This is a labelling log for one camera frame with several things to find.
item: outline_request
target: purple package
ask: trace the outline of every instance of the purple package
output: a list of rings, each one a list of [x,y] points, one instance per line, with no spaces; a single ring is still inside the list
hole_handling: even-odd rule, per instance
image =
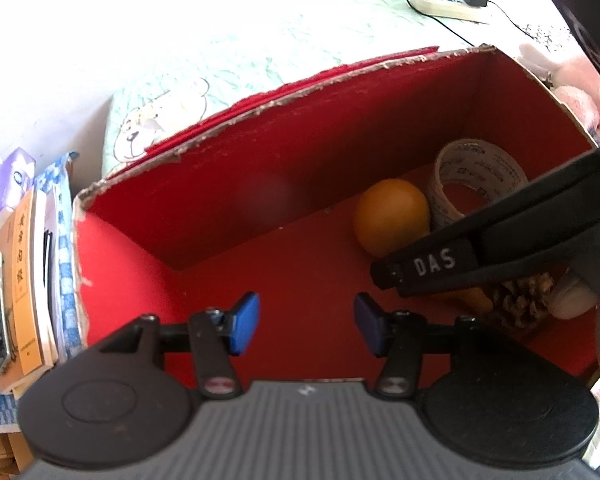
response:
[[[0,165],[0,211],[14,209],[33,184],[36,161],[22,148],[16,148]]]

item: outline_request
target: power strip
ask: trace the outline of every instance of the power strip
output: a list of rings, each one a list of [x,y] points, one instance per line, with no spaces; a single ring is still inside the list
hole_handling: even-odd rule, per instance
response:
[[[489,23],[492,19],[488,7],[472,7],[464,0],[409,0],[423,14],[441,18],[455,18],[469,22]]]

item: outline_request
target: black round pad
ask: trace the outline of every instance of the black round pad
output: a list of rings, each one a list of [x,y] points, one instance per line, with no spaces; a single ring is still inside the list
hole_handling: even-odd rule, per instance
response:
[[[512,468],[581,456],[598,423],[594,397],[575,378],[506,355],[443,376],[425,394],[424,412],[451,449]]]
[[[20,402],[18,423],[36,455],[70,468],[111,468],[151,456],[182,433],[192,406],[176,379],[132,354],[83,357],[42,377]]]

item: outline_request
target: blue patterned cloth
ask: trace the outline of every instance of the blue patterned cloth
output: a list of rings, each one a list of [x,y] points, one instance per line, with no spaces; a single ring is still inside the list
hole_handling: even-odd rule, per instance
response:
[[[73,251],[71,247],[72,200],[69,189],[67,165],[78,157],[75,152],[66,153],[34,179],[37,189],[49,193],[52,186],[58,188],[58,276],[60,279],[61,319],[63,345],[59,345],[60,362],[74,357],[82,351],[82,340],[78,327],[78,313],[74,293]]]
[[[20,431],[17,423],[16,400],[11,395],[4,395],[0,404],[0,433],[15,431]]]

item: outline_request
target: orange ball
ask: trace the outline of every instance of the orange ball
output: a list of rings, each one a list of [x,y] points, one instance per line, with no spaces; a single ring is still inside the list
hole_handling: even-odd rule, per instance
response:
[[[360,197],[353,229],[360,245],[382,258],[429,234],[429,204],[411,182],[381,180]]]

